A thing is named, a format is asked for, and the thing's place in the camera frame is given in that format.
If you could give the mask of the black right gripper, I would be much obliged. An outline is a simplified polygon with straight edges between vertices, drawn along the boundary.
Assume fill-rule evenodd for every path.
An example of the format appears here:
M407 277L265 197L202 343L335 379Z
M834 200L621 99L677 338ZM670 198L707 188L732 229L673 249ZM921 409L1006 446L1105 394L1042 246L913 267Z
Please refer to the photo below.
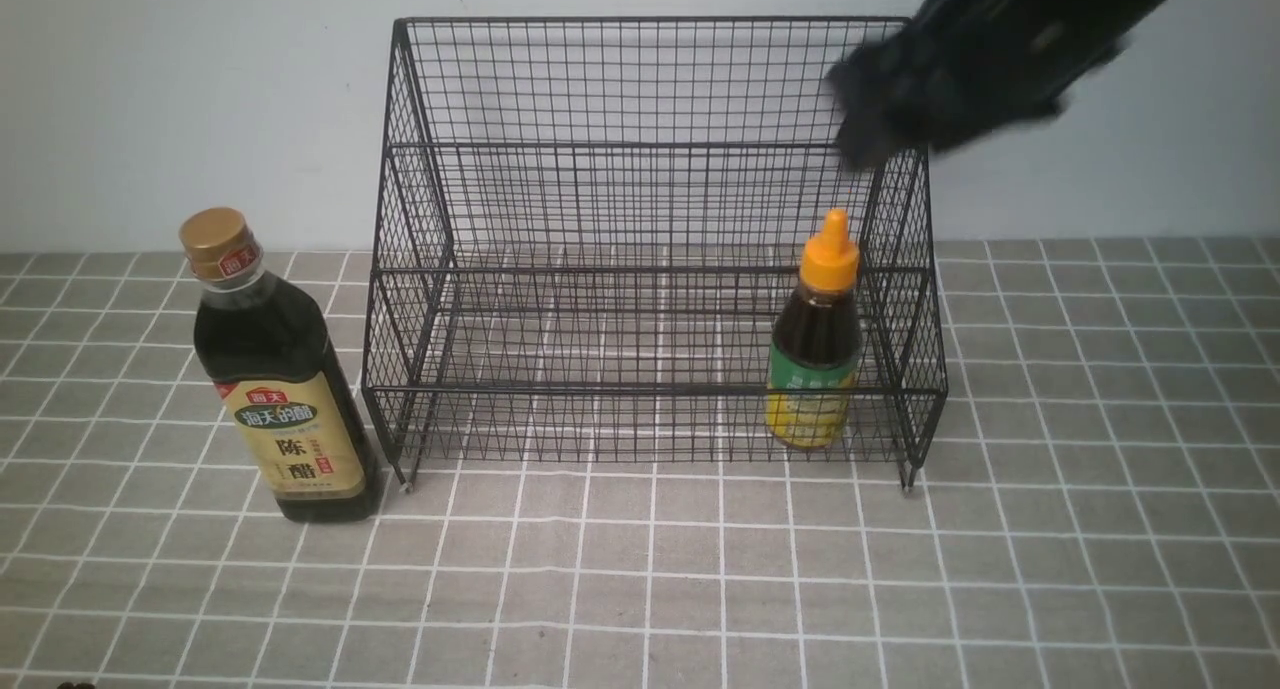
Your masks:
M827 70L845 165L893 152L948 152L1010 127L1056 119L1069 88L1110 64L1167 0L924 0L884 38Z

